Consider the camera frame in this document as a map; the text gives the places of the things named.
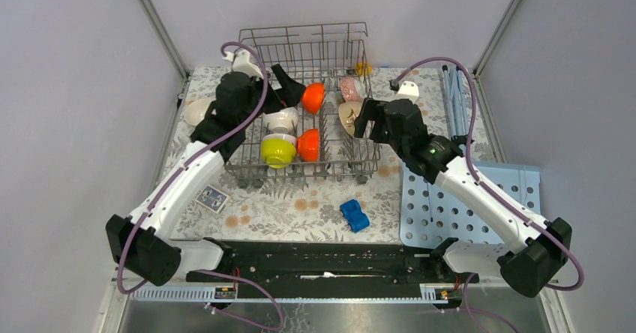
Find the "beige bowl with leaf pattern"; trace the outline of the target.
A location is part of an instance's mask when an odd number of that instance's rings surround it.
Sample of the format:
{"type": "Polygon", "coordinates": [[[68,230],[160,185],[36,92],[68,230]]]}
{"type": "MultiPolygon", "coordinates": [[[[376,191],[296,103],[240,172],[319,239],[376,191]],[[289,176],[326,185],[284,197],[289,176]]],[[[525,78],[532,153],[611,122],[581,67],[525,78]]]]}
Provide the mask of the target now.
{"type": "Polygon", "coordinates": [[[355,133],[355,120],[360,115],[362,103],[359,101],[348,101],[338,106],[338,117],[343,129],[347,134],[353,136],[355,133]]]}

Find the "plain beige bowl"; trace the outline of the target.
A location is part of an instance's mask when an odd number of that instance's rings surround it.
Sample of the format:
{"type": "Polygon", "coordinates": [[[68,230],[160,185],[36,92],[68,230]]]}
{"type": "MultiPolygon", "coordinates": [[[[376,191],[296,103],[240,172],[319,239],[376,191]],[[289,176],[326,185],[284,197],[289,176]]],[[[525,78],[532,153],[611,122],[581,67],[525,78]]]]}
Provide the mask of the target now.
{"type": "Polygon", "coordinates": [[[190,102],[184,108],[184,120],[191,126],[197,126],[205,118],[216,113],[216,100],[207,97],[190,102]]]}

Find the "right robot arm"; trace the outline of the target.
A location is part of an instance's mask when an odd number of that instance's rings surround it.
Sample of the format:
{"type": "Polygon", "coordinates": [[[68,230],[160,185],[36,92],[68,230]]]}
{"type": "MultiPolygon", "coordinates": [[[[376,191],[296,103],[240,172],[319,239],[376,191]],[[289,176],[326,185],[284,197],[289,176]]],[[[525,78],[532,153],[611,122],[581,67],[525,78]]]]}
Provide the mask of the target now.
{"type": "Polygon", "coordinates": [[[506,252],[495,256],[492,244],[444,241],[430,261],[434,278],[448,282],[458,273],[503,279],[515,292],[536,297],[575,258],[569,250],[571,225],[558,217],[547,220],[510,197],[477,170],[467,153],[450,139],[428,132],[419,108],[408,99],[366,98],[356,117],[354,135],[389,145],[408,170],[458,198],[501,239],[506,252]]]}

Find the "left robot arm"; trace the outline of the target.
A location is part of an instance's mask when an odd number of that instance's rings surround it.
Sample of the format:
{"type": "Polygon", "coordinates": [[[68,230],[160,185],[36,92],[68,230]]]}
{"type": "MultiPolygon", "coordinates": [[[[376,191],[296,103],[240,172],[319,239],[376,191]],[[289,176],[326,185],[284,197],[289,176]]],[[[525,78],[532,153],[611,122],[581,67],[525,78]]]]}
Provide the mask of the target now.
{"type": "Polygon", "coordinates": [[[272,87],[267,73],[256,68],[224,74],[215,99],[205,101],[202,118],[176,165],[127,217],[113,215],[107,221],[106,235],[118,265],[121,293],[136,291],[125,287],[125,270],[155,286],[187,272],[203,270],[214,281],[224,281],[232,274],[232,260],[210,238],[173,243],[170,234],[179,215],[244,142],[246,127],[262,114],[273,116],[303,101],[306,85],[279,64],[272,66],[271,74],[278,88],[272,87]]]}

